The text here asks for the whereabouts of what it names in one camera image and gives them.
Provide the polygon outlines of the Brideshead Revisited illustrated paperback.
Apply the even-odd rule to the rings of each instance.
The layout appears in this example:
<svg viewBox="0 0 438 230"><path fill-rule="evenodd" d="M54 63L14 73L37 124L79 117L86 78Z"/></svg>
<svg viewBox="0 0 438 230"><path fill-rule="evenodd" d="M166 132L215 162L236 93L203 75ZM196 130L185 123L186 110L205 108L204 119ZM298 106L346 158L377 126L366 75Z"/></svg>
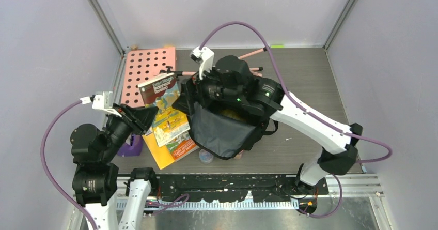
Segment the Brideshead Revisited illustrated paperback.
<svg viewBox="0 0 438 230"><path fill-rule="evenodd" d="M187 116L173 108L180 96L176 75L161 73L138 84L145 107L156 106L158 112L151 126L159 147L163 147L190 129Z"/></svg>

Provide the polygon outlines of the orange 78-Storey Treehouse book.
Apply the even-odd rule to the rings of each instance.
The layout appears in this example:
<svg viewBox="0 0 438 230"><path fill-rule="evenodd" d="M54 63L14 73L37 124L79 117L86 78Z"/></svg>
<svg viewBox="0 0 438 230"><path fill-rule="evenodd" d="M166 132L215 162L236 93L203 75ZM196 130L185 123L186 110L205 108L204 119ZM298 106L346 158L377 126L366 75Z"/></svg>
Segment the orange 78-Storey Treehouse book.
<svg viewBox="0 0 438 230"><path fill-rule="evenodd" d="M187 131L167 143L166 148L171 154L173 160L178 161L196 150L198 146L191 139L190 134Z"/></svg>

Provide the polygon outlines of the black backpack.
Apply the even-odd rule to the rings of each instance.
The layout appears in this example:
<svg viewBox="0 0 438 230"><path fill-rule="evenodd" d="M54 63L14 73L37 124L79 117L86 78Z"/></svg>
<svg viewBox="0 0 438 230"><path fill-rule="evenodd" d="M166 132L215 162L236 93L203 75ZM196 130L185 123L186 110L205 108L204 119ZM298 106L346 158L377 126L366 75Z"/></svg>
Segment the black backpack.
<svg viewBox="0 0 438 230"><path fill-rule="evenodd" d="M256 142L278 130L267 129L271 116L282 109L280 101L284 92L279 83L260 77L252 102L260 105L259 114L249 114L226 107L222 102L212 102L204 108L195 103L195 113L188 116L192 140L201 149L217 158L228 160L242 150L251 150Z"/></svg>

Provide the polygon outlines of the yellow illustrated book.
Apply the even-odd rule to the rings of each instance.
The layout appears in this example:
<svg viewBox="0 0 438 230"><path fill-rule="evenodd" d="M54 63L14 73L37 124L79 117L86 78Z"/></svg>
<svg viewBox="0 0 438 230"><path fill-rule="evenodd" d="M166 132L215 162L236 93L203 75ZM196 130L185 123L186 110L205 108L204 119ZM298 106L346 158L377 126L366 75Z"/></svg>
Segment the yellow illustrated book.
<svg viewBox="0 0 438 230"><path fill-rule="evenodd" d="M142 138L160 170L163 170L175 163L175 159L167 150L167 148L158 146L153 133L142 135Z"/></svg>

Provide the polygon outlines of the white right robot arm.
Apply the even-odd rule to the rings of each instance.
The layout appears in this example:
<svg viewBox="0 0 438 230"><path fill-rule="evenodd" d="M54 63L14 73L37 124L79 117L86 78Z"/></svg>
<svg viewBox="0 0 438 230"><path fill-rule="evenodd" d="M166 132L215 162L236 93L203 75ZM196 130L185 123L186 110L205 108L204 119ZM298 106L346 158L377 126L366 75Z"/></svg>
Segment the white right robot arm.
<svg viewBox="0 0 438 230"><path fill-rule="evenodd" d="M289 125L316 141L322 147L320 156L302 164L294 181L302 194L328 174L347 173L356 161L360 125L329 119L278 82L253 74L246 61L233 55L183 80L173 108L187 115L193 141L224 160L270 135L270 121Z"/></svg>

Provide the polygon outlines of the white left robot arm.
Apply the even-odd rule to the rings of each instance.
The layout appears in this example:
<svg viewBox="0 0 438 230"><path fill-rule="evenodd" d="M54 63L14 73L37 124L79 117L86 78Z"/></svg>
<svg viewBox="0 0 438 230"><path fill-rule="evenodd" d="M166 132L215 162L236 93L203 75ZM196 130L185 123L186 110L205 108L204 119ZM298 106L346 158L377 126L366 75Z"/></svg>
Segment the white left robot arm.
<svg viewBox="0 0 438 230"><path fill-rule="evenodd" d="M131 108L113 105L106 126L100 130L82 124L70 136L71 153L76 171L72 188L80 209L88 216L89 229L139 229L146 199L158 191L155 171L150 167L135 168L127 182L128 201L121 220L117 219L117 178L119 168L112 163L128 137L146 133L158 107Z"/></svg>

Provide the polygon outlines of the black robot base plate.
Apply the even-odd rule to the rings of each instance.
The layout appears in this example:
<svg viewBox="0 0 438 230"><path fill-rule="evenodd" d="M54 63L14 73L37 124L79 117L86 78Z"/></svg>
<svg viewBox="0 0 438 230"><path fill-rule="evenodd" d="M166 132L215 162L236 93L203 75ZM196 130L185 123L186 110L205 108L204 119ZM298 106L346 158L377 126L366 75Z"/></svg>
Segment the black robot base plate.
<svg viewBox="0 0 438 230"><path fill-rule="evenodd" d="M262 203L310 198L316 192L329 194L325 179L313 191L302 194L296 188L293 174L158 174L150 195L171 202L188 194L189 202L208 203L242 202L251 195L254 202Z"/></svg>

